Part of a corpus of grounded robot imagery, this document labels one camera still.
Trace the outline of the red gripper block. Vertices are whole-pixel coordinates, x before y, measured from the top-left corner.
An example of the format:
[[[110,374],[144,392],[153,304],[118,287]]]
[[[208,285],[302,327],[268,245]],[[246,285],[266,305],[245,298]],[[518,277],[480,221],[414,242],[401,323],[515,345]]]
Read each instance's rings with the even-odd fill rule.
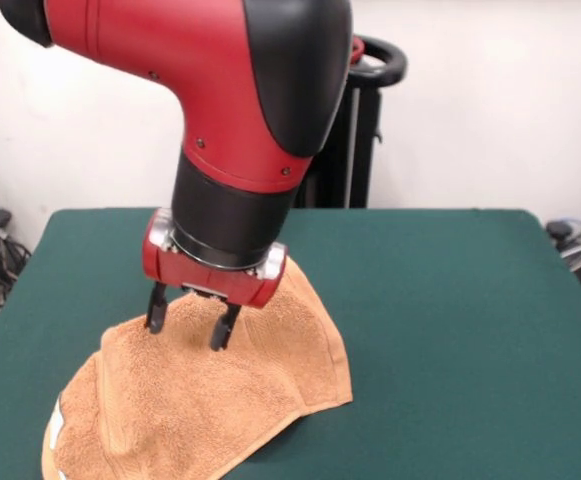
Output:
[[[230,302],[225,303],[210,341],[213,351],[225,350],[242,306],[262,308],[269,302],[281,282],[286,260],[287,247],[275,242],[259,264],[245,270],[205,265],[175,244],[171,210],[159,208],[149,221],[142,245],[144,273],[156,281],[144,327],[151,334],[161,332],[168,307],[166,285],[192,288]]]

